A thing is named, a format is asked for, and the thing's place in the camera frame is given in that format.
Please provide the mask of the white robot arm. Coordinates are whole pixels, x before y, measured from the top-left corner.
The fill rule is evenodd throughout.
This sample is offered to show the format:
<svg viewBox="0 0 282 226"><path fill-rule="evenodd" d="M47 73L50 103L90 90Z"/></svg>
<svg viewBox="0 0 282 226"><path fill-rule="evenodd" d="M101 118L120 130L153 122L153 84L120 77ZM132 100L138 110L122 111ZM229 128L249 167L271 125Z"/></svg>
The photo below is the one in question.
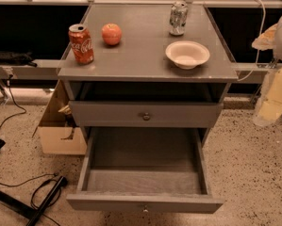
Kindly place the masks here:
<svg viewBox="0 0 282 226"><path fill-rule="evenodd" d="M266 29L252 43L261 51L273 50L274 58L282 61L282 16L279 21ZM258 126L268 126L282 116L282 68L269 70L265 75L261 96L257 101L253 122Z"/></svg>

